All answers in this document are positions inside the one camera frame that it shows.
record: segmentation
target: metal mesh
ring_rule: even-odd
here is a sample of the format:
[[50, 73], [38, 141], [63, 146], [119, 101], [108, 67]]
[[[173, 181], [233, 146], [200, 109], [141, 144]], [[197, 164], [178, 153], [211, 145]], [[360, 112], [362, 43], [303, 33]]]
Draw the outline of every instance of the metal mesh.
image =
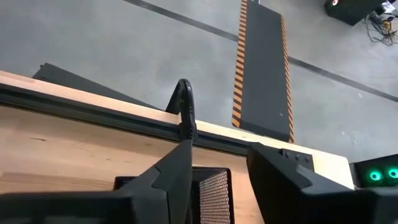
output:
[[201, 181], [199, 190], [200, 223], [231, 223], [228, 173], [223, 171]]

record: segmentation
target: wooden tabletop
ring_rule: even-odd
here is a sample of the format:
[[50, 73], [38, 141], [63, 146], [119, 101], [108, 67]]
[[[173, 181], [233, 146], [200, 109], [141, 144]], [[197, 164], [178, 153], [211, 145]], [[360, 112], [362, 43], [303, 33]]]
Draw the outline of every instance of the wooden tabletop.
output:
[[[162, 111], [0, 72], [0, 83], [178, 124]], [[312, 154], [315, 172], [353, 189], [346, 158], [274, 139], [197, 121], [199, 130]], [[117, 175], [139, 175], [176, 143], [0, 106], [0, 193], [110, 190]], [[193, 149], [196, 166], [228, 167], [232, 172], [235, 220], [260, 223], [246, 158]]]

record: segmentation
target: black bracket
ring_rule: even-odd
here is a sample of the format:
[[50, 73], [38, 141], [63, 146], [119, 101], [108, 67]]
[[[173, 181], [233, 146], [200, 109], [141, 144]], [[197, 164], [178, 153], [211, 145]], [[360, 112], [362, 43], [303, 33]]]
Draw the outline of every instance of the black bracket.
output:
[[301, 166], [314, 171], [312, 155], [288, 149], [280, 149], [279, 153], [286, 159], [297, 162]]
[[181, 112], [180, 140], [198, 138], [192, 86], [187, 79], [182, 78], [178, 81], [166, 112], [173, 114]]

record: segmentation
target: gray concrete floor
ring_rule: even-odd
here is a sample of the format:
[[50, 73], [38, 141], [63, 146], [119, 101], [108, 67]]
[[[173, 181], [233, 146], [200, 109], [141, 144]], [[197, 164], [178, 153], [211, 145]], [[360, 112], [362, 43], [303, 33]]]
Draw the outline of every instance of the gray concrete floor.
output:
[[[237, 34], [239, 0], [147, 2]], [[327, 17], [323, 1], [261, 4], [284, 15], [290, 56], [398, 96], [398, 46]], [[122, 0], [2, 0], [0, 29], [0, 70], [32, 76], [48, 62], [159, 108], [187, 78], [197, 118], [231, 127], [233, 41]], [[396, 153], [395, 102], [295, 66], [290, 76], [297, 144], [352, 162]]]

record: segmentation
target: wooden edge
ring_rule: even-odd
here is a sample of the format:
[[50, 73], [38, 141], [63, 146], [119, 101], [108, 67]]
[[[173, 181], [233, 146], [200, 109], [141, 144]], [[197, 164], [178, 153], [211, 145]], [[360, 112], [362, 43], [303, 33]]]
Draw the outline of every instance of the wooden edge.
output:
[[[180, 117], [175, 114], [166, 113], [163, 111], [146, 108], [144, 106], [119, 101], [105, 96], [99, 96], [85, 91], [75, 90], [60, 85], [55, 85], [32, 78], [15, 75], [12, 73], [0, 71], [0, 83], [27, 90], [32, 90], [48, 95], [53, 95], [73, 101], [79, 101], [111, 110], [122, 111], [125, 113], [134, 114], [137, 116], [155, 119], [166, 123], [179, 124]], [[240, 139], [249, 142], [260, 142], [263, 145], [290, 149], [293, 151], [304, 152], [311, 154], [314, 160], [315, 172], [327, 177], [337, 183], [345, 185], [354, 189], [351, 172], [349, 169], [348, 160], [345, 157], [337, 156], [327, 152], [321, 152], [314, 149], [290, 144], [287, 142], [278, 141], [275, 139], [258, 136], [244, 131], [226, 128], [215, 124], [206, 123], [197, 120], [197, 129], [208, 133], [222, 135], [230, 138]]]

